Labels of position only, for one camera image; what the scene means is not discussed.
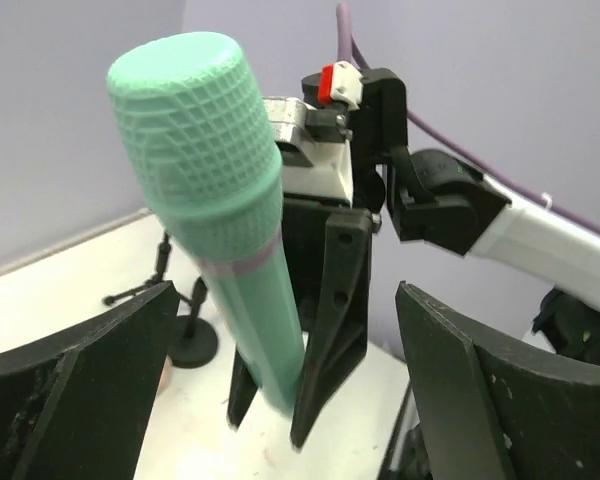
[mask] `green microphone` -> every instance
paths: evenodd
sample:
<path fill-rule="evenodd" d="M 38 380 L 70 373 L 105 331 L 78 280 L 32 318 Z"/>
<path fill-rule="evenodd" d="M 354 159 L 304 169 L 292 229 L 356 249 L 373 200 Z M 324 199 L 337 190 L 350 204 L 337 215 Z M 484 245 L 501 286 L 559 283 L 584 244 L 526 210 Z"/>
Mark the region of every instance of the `green microphone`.
<path fill-rule="evenodd" d="M 242 48 L 212 32 L 163 38 L 116 60 L 107 86 L 146 205 L 198 266 L 266 400 L 290 416 L 304 343 L 282 157 Z"/>

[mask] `microphone head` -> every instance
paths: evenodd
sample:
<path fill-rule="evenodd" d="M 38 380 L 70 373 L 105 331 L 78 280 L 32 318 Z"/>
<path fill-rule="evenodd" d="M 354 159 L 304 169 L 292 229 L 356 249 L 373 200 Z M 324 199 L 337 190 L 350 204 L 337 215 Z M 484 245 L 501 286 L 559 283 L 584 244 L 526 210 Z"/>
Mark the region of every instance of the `microphone head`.
<path fill-rule="evenodd" d="M 107 86 L 145 202 L 194 257 L 233 262 L 277 234 L 282 159 L 242 48 L 213 32 L 122 55 Z"/>

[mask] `bolt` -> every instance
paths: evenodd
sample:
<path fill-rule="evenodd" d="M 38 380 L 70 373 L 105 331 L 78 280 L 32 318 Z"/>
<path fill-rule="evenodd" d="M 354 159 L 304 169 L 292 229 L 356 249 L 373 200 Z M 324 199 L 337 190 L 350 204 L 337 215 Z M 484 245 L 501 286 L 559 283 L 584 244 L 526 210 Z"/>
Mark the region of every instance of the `bolt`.
<path fill-rule="evenodd" d="M 379 213 L 371 214 L 372 232 L 378 233 L 382 228 L 382 217 Z"/>

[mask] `table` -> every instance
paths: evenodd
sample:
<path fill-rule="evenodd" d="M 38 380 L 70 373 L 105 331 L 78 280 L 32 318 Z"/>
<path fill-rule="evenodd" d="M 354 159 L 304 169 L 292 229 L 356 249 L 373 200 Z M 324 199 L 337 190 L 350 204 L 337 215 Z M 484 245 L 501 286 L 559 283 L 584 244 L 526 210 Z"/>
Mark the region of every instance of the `table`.
<path fill-rule="evenodd" d="M 161 237 L 150 216 L 0 277 L 0 352 L 102 313 L 105 295 L 152 274 Z M 196 276 L 174 246 L 168 278 L 189 295 Z M 237 432 L 227 426 L 234 343 L 211 301 L 202 316 L 218 332 L 218 355 L 203 368 L 176 370 L 156 399 L 137 480 L 376 478 L 408 380 L 403 363 L 369 345 L 296 453 L 289 421 L 260 395 Z"/>

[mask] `white table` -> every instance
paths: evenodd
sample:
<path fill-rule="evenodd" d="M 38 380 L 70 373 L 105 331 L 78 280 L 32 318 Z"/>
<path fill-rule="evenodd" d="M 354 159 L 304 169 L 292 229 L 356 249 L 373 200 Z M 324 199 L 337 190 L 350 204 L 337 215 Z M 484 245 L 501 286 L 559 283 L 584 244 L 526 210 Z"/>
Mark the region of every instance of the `white table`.
<path fill-rule="evenodd" d="M 105 295 L 152 274 L 161 236 L 158 222 L 147 217 L 0 277 L 0 352 L 103 312 Z M 196 271 L 177 248 L 168 278 L 189 295 Z M 290 423 L 260 395 L 237 432 L 227 426 L 234 343 L 212 302 L 202 316 L 218 332 L 218 355 L 203 368 L 176 370 L 157 398 L 136 479 L 376 478 L 408 380 L 404 364 L 370 345 L 295 453 Z"/>

